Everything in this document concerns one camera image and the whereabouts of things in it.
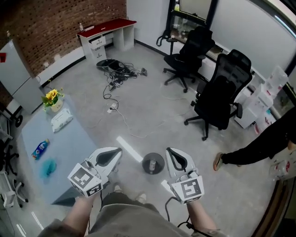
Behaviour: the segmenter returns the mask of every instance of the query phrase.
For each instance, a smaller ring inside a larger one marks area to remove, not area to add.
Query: chair armrest
[[[173,54],[173,49],[174,49],[174,43],[177,42],[177,40],[175,38],[169,38],[166,41],[169,42],[169,43],[171,43],[170,55],[172,55]]]
[[[198,86],[197,86],[197,95],[196,98],[198,98],[204,91],[205,86],[207,85],[207,83],[205,81],[200,81]]]
[[[206,56],[205,55],[199,55],[199,56],[197,56],[197,58],[203,60],[203,59],[206,58]]]
[[[175,42],[178,42],[176,39],[174,39],[174,38],[169,38],[169,39],[167,39],[166,40],[167,42],[169,42],[169,43],[175,43]]]
[[[232,114],[233,116],[236,115],[239,119],[242,118],[242,105],[240,103],[234,103],[236,106],[236,111],[234,111]]]

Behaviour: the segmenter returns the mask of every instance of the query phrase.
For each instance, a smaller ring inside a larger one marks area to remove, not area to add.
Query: power strip
[[[112,104],[111,107],[108,109],[107,113],[112,113],[113,110],[116,110],[116,104]]]

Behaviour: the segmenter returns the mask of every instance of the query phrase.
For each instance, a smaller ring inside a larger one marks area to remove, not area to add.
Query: yellow flower
[[[53,100],[57,95],[58,95],[58,91],[56,89],[53,89],[46,94],[46,97],[49,100]]]

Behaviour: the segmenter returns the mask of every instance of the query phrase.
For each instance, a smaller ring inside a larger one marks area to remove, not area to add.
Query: red brick wall
[[[6,31],[17,39],[35,75],[44,62],[52,64],[54,56],[64,56],[80,47],[76,38],[79,23],[83,26],[126,18],[126,0],[9,0],[0,6],[0,48],[7,42]],[[7,91],[1,89],[0,102],[9,103]]]

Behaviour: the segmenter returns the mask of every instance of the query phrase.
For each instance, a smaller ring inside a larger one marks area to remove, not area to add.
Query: white baseboard
[[[42,71],[38,76],[36,77],[36,80],[39,82],[40,85],[43,85],[46,83],[50,78],[52,78],[55,74],[62,71],[65,67],[69,66],[70,64],[74,63],[78,59],[84,57],[84,52],[82,47],[76,48],[72,52],[68,53],[67,55],[61,57],[57,61],[55,61],[53,64],[51,64],[48,68],[46,68],[44,71]]]

